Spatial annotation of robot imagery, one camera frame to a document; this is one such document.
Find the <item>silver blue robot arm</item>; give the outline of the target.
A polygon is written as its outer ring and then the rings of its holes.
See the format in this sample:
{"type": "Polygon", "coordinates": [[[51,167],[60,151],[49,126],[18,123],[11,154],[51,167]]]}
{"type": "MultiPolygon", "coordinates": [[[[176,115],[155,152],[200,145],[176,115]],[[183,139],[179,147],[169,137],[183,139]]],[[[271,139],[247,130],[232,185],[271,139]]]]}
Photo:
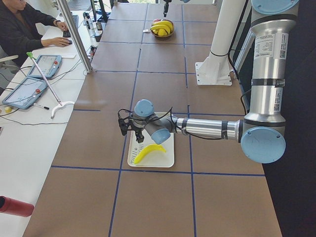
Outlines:
{"type": "Polygon", "coordinates": [[[295,26],[297,0],[254,0],[251,25],[245,44],[254,45],[249,106],[238,121],[177,118],[171,112],[159,117],[151,101],[142,99],[125,118],[118,118],[121,133],[134,131],[137,142],[147,131],[156,144],[171,133],[206,140],[234,139],[244,154],[259,163],[280,159],[286,148],[285,118],[281,115],[288,34],[295,26]]]}

